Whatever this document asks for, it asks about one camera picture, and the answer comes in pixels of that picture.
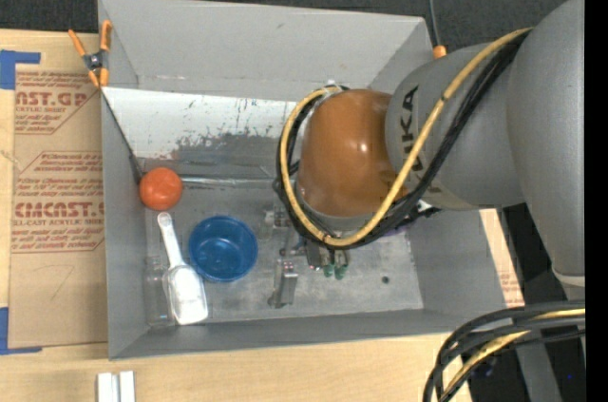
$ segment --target black cable cord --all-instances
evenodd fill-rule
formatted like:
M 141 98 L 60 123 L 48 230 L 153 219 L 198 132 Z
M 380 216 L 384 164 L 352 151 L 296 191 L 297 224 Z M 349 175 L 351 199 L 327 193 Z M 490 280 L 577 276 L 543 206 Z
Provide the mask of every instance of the black cable cord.
M 572 333 L 561 333 L 558 335 L 541 335 L 538 337 L 534 337 L 532 339 L 525 339 L 523 341 L 514 341 L 513 343 L 505 346 L 504 348 L 502 348 L 501 350 L 499 350 L 498 352 L 496 352 L 493 356 L 496 356 L 497 354 L 501 354 L 510 350 L 514 350 L 517 349 L 521 346 L 526 346 L 526 345 L 535 345 L 535 344 L 546 344 L 546 343 L 552 343 L 552 342 L 556 342 L 556 341 L 565 341 L 568 339 L 576 339 L 576 338 L 580 338 L 586 335 L 586 331 L 585 330 L 580 330 L 580 331 L 576 331 L 576 332 L 572 332 Z M 449 402 L 449 400 L 451 400 L 454 395 L 456 395 L 456 393 L 459 391 L 459 389 L 466 383 L 466 381 L 470 378 L 471 374 L 477 369 L 477 367 L 479 367 L 483 362 L 485 362 L 485 360 L 480 360 L 478 363 L 473 364 L 471 367 L 469 367 L 465 373 L 463 378 L 454 385 L 454 387 L 452 387 L 450 389 L 449 392 L 444 393 L 441 398 L 438 398 L 438 400 L 440 400 L 441 402 Z M 430 399 L 424 399 L 424 402 L 430 402 Z
M 461 327 L 455 330 L 449 336 L 449 338 L 446 339 L 446 341 L 440 348 L 439 353 L 437 354 L 437 358 L 435 360 L 435 369 L 433 369 L 431 375 L 427 379 L 423 400 L 427 401 L 431 399 L 433 388 L 438 391 L 438 394 L 443 391 L 443 380 L 440 376 L 443 369 L 456 357 L 470 351 L 475 345 L 478 345 L 478 340 L 484 340 L 485 342 L 487 342 L 491 338 L 495 337 L 497 333 L 500 333 L 499 335 L 507 334 L 509 329 L 515 329 L 515 331 L 520 331 L 521 329 L 523 329 L 523 326 L 526 322 L 528 322 L 529 325 L 530 319 L 534 316 L 560 310 L 582 309 L 584 308 L 584 306 L 584 301 L 544 302 L 538 304 L 530 304 L 522 307 L 502 309 L 500 311 L 495 311 L 471 319 L 466 324 L 463 324 Z M 474 330 L 483 328 L 485 325 L 509 319 L 514 324 L 502 328 L 497 328 L 493 331 L 483 332 L 481 334 L 474 333 Z M 569 323 L 573 324 L 572 318 L 569 319 Z M 476 341 L 473 344 L 472 342 L 468 341 L 472 337 L 476 337 Z

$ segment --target plastic scoop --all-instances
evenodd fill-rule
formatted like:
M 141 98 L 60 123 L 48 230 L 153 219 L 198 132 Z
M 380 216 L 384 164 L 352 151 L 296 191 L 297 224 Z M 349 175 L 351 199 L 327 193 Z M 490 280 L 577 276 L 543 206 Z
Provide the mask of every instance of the plastic scoop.
M 193 324 L 209 316 L 202 279 L 183 261 L 178 237 L 169 213 L 158 215 L 162 240 L 169 257 L 169 268 L 162 277 L 174 318 L 179 324 Z

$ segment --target cardboard box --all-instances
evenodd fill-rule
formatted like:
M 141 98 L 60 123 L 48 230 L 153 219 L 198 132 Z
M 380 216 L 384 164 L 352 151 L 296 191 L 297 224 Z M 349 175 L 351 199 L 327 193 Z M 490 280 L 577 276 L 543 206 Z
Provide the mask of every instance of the cardboard box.
M 182 0 L 99 0 L 99 16 L 114 26 L 101 110 L 110 358 L 444 333 L 505 305 L 479 212 L 445 212 L 352 251 L 339 281 L 294 258 L 294 304 L 267 302 L 294 233 L 264 221 L 286 113 L 330 80 L 392 92 L 432 58 L 424 21 Z M 171 209 L 186 258 L 196 224 L 216 214 L 258 238 L 248 276 L 206 282 L 204 324 L 145 324 L 143 262 L 162 247 L 137 181 L 157 165 L 196 179 Z
M 83 40 L 97 50 L 97 35 Z M 106 341 L 100 92 L 67 33 L 2 30 L 0 48 L 40 61 L 18 64 L 14 91 L 3 90 L 14 133 L 3 148 L 9 346 Z

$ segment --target gray robot arm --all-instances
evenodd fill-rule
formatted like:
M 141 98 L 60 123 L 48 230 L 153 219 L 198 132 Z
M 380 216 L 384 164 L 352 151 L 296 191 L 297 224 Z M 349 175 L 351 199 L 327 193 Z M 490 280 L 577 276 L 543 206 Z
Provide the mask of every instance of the gray robot arm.
M 413 71 L 393 93 L 386 119 L 399 169 L 449 80 L 483 46 Z M 444 110 L 408 176 L 414 188 L 435 155 L 474 76 Z M 424 200 L 448 209 L 526 202 L 556 276 L 584 286 L 584 0 L 569 0 L 526 37 L 479 103 Z

